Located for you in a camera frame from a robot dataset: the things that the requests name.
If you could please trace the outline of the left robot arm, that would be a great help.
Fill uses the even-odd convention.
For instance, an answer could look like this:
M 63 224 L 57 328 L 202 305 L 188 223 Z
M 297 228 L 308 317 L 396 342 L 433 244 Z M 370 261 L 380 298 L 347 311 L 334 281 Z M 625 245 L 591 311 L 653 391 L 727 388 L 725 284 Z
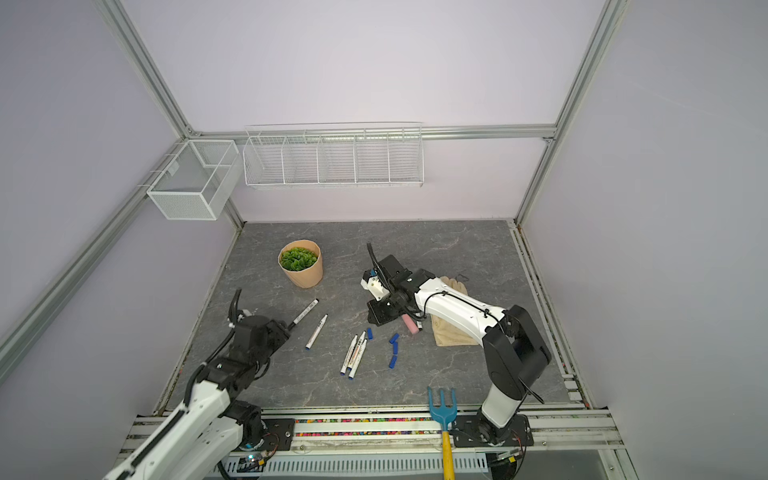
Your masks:
M 268 371 L 291 327 L 241 310 L 236 315 L 216 355 L 192 374 L 180 404 L 107 479 L 203 479 L 238 448 L 271 453 L 279 447 L 262 408 L 238 396 Z

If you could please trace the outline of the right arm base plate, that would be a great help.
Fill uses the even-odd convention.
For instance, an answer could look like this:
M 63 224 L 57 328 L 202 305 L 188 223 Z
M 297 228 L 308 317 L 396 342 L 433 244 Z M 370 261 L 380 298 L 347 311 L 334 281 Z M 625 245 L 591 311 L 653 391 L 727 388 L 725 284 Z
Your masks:
M 459 415 L 449 430 L 458 448 L 529 447 L 534 444 L 530 422 L 525 415 L 514 415 L 504 427 L 495 426 L 480 412 Z

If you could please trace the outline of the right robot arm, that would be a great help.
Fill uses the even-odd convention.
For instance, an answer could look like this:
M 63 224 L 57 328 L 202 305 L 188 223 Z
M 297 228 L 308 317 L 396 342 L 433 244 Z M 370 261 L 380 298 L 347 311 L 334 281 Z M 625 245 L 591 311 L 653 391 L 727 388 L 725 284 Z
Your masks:
M 486 425 L 508 426 L 532 386 L 552 361 L 552 354 L 529 312 L 519 305 L 494 306 L 450 287 L 433 273 L 411 271 L 392 255 L 362 274 L 361 286 L 372 295 L 368 321 L 381 326 L 404 315 L 417 320 L 441 318 L 483 348 L 491 388 L 479 415 Z

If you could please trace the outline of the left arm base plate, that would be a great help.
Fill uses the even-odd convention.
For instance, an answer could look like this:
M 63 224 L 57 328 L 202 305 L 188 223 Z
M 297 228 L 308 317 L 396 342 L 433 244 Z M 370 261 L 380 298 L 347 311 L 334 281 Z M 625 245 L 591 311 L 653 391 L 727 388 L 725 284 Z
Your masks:
M 294 436 L 296 419 L 292 417 L 262 417 L 260 424 L 245 426 L 240 444 L 235 448 L 239 452 L 251 451 L 288 451 Z

